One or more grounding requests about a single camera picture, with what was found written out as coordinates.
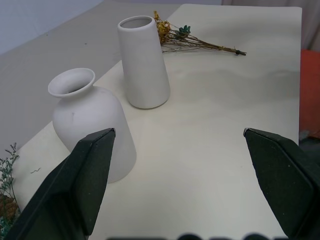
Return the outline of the yellow dried flower bunch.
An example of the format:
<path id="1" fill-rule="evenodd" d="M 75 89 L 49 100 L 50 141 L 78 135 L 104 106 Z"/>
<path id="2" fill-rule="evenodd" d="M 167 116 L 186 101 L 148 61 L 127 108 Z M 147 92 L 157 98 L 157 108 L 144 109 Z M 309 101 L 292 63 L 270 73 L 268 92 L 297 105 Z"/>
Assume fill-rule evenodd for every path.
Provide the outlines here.
<path id="1" fill-rule="evenodd" d="M 177 27 L 167 20 L 162 20 L 157 11 L 153 11 L 158 38 L 163 53 L 186 52 L 195 50 L 222 51 L 235 54 L 236 56 L 246 56 L 247 53 L 236 49 L 229 48 L 212 43 L 205 42 L 191 35 L 191 27 L 184 25 Z"/>

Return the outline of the orange red object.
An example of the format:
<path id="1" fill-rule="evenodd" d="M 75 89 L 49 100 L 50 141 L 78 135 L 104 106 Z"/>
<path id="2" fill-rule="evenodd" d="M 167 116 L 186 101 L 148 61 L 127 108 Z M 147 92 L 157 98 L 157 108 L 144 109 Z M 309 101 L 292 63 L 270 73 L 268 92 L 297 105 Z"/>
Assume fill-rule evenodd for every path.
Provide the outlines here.
<path id="1" fill-rule="evenodd" d="M 320 138 L 320 52 L 306 49 L 301 51 L 299 130 Z"/>

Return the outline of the white flared-neck ceramic vase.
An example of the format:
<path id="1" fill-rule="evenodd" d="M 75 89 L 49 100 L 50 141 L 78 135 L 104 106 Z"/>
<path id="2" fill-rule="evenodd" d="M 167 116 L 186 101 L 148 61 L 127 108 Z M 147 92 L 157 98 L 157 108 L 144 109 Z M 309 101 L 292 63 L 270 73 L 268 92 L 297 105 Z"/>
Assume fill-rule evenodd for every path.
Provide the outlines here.
<path id="1" fill-rule="evenodd" d="M 59 99 L 52 124 L 69 151 L 87 135 L 113 128 L 115 140 L 108 182 L 114 183 L 133 169 L 137 151 L 120 101 L 110 90 L 94 86 L 95 79 L 93 70 L 74 68 L 51 80 L 48 92 Z"/>

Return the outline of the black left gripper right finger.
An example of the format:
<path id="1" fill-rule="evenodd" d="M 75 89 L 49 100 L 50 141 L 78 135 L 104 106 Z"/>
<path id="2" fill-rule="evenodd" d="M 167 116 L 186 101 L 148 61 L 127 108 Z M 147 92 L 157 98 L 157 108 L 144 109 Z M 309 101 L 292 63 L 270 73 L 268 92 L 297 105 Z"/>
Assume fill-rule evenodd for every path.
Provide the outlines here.
<path id="1" fill-rule="evenodd" d="M 259 187 L 285 235 L 320 240 L 320 161 L 279 134 L 246 128 L 243 136 Z"/>

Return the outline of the green and brown dried flower bunch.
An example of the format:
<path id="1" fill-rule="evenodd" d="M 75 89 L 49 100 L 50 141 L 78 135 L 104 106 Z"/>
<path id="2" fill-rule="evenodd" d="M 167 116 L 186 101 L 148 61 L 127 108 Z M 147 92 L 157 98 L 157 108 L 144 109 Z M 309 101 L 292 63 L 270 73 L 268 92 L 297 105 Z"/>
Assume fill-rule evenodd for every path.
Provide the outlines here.
<path id="1" fill-rule="evenodd" d="M 17 143 L 10 145 L 6 158 L 0 158 L 0 240 L 4 240 L 21 214 L 14 191 L 13 165 L 20 157 Z"/>

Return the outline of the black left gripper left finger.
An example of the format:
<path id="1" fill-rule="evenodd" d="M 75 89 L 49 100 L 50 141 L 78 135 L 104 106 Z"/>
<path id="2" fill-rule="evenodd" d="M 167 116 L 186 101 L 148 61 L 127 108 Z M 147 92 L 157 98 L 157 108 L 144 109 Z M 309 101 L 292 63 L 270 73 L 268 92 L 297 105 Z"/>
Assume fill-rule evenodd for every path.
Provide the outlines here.
<path id="1" fill-rule="evenodd" d="M 91 133 L 43 180 L 4 240 L 88 240 L 107 187 L 116 131 Z"/>

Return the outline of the tall white tapered ceramic vase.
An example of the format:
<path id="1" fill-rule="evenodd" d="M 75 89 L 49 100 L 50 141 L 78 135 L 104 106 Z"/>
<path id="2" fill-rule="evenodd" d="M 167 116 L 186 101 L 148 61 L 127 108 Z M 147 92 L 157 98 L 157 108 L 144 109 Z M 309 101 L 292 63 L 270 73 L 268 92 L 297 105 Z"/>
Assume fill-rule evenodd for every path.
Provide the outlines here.
<path id="1" fill-rule="evenodd" d="M 154 18 L 126 18 L 117 31 L 127 100 L 140 109 L 161 106 L 171 89 Z"/>

